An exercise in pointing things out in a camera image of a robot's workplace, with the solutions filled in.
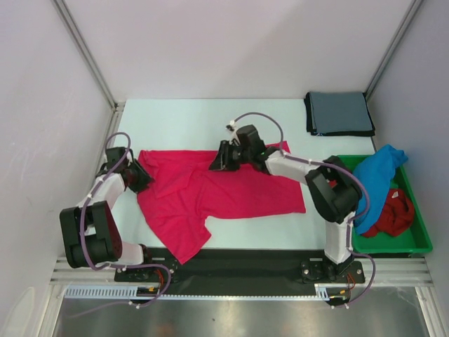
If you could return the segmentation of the pink t shirt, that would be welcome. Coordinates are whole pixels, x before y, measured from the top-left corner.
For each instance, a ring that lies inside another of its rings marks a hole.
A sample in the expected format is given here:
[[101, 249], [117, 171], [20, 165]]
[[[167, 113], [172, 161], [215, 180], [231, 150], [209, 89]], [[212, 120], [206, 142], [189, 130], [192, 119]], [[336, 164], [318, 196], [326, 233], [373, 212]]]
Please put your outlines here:
[[143, 150], [138, 161], [153, 182], [137, 202], [152, 232], [184, 264], [210, 239], [209, 217], [234, 220], [305, 213], [298, 182], [244, 164], [211, 171], [211, 150]]

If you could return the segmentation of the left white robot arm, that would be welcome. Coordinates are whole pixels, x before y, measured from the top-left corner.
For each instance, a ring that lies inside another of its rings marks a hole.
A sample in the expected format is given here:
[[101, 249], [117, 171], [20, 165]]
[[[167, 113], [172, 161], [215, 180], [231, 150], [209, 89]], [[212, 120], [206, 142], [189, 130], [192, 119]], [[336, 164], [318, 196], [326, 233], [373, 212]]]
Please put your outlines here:
[[88, 195], [59, 215], [65, 255], [71, 268], [130, 268], [142, 281], [154, 275], [155, 264], [149, 249], [143, 244], [123, 241], [112, 214], [117, 199], [126, 190], [140, 194], [153, 182], [132, 150], [125, 147], [106, 150], [106, 162]]

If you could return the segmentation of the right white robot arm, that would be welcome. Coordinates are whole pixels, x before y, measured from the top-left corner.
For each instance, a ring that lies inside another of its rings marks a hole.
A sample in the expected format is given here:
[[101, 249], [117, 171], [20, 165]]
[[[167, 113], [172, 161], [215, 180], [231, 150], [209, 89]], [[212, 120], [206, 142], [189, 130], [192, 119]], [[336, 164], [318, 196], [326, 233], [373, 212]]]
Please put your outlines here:
[[339, 282], [349, 273], [354, 257], [350, 249], [350, 225], [362, 198], [362, 190], [340, 158], [325, 161], [295, 159], [280, 146], [267, 146], [252, 124], [227, 125], [230, 140], [220, 142], [211, 171], [237, 171], [249, 164], [266, 175], [288, 178], [306, 185], [318, 214], [326, 221], [324, 275]]

